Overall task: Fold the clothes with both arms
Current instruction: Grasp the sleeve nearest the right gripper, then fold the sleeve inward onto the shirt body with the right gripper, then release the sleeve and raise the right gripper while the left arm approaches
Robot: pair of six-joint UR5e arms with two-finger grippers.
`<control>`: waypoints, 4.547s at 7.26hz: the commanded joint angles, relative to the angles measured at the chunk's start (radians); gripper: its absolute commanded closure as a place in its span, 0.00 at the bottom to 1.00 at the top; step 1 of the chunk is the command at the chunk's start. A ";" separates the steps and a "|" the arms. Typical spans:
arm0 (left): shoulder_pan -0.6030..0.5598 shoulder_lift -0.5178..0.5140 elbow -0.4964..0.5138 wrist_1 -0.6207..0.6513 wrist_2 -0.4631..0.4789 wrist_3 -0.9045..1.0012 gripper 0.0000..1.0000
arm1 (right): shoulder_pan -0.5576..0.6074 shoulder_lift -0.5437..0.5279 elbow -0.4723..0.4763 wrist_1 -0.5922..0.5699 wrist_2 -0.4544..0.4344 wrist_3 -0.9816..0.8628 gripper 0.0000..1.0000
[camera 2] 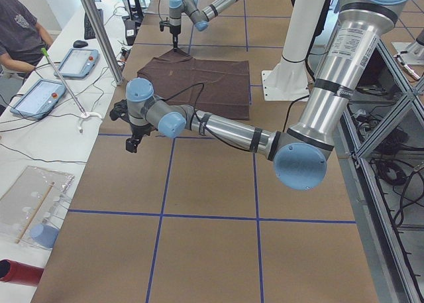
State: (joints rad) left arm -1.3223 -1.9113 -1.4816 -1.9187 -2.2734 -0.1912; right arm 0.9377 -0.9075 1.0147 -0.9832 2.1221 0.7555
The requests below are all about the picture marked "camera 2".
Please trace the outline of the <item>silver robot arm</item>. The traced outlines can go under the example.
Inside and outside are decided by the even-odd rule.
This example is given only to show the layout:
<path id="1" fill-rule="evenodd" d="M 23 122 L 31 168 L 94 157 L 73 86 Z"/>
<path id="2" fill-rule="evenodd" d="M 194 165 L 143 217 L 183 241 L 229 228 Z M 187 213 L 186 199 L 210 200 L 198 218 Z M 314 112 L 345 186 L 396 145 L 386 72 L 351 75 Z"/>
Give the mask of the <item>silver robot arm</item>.
<path id="1" fill-rule="evenodd" d="M 280 182 L 295 190 L 322 183 L 334 147 L 333 131 L 347 107 L 380 37 L 392 30 L 408 0 L 341 0 L 338 29 L 322 60 L 309 100 L 295 125 L 268 132 L 231 121 L 192 105 L 170 105 L 144 78 L 131 80 L 126 97 L 110 111 L 131 126 L 126 149 L 157 130 L 169 138 L 188 129 L 211 135 L 240 151 L 263 154 Z"/>
<path id="2" fill-rule="evenodd" d="M 169 0 L 169 17 L 165 20 L 160 18 L 160 31 L 163 32 L 165 27 L 169 28 L 172 35 L 173 51 L 178 48 L 178 36 L 182 31 L 182 15 L 186 14 L 192 21 L 194 27 L 198 31 L 204 31 L 209 22 L 222 13 L 225 9 L 235 4 L 239 0 L 214 0 L 211 4 L 199 9 L 197 0 Z"/>

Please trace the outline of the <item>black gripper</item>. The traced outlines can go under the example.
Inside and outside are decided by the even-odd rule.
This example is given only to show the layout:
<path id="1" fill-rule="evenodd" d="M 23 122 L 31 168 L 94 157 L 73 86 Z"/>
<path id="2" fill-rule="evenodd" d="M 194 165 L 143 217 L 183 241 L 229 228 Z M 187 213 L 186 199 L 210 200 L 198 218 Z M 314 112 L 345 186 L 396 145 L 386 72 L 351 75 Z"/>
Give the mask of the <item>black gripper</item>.
<path id="1" fill-rule="evenodd" d="M 145 121 L 142 117 L 133 117 L 130 114 L 127 100 L 125 99 L 113 105 L 112 110 L 109 112 L 109 117 L 112 121 L 121 119 L 130 125 L 132 135 L 125 141 L 125 149 L 131 153 L 137 153 L 138 145 L 141 143 L 143 137 L 150 136 L 151 132 L 156 130 L 153 125 Z"/>
<path id="2" fill-rule="evenodd" d="M 167 18 L 159 22 L 160 31 L 163 32 L 166 27 L 169 28 L 170 34 L 172 34 L 173 51 L 178 50 L 178 35 L 182 30 L 182 19 L 181 18 Z"/>

